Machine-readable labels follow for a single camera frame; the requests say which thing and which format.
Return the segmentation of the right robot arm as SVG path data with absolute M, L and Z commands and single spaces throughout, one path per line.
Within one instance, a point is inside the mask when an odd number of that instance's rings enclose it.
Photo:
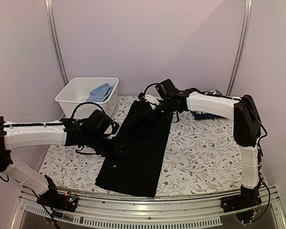
M 252 96 L 230 97 L 200 91 L 196 88 L 179 90 L 170 79 L 152 84 L 160 99 L 146 91 L 139 94 L 139 99 L 150 106 L 150 116 L 156 122 L 168 115 L 184 111 L 203 112 L 230 119 L 234 122 L 233 137 L 240 148 L 243 165 L 243 183 L 237 204 L 247 208 L 258 197 L 262 183 L 260 176 L 262 149 L 260 141 L 266 135 L 258 110 Z

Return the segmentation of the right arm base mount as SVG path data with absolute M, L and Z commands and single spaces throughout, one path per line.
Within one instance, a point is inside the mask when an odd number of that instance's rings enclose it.
M 241 192 L 240 194 L 223 197 L 220 199 L 220 207 L 224 213 L 237 211 L 260 205 L 262 203 L 259 193 Z

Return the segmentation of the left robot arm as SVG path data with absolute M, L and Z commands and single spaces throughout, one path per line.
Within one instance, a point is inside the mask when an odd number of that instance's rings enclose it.
M 6 122 L 0 116 L 0 173 L 10 176 L 32 189 L 51 207 L 71 201 L 71 194 L 59 194 L 51 178 L 42 176 L 28 165 L 12 157 L 11 151 L 27 146 L 57 145 L 77 146 L 82 154 L 84 147 L 94 150 L 95 155 L 109 156 L 115 151 L 115 139 L 120 125 L 109 117 L 100 106 L 83 119 L 75 114 L 47 123 Z

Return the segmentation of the black long sleeve shirt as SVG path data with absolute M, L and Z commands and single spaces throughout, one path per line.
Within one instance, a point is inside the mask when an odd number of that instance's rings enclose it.
M 116 135 L 115 149 L 124 148 L 126 155 L 115 153 L 105 158 L 95 180 L 96 186 L 132 196 L 155 197 L 173 116 L 159 123 L 153 119 L 133 123 L 150 108 L 143 101 L 132 103 Z

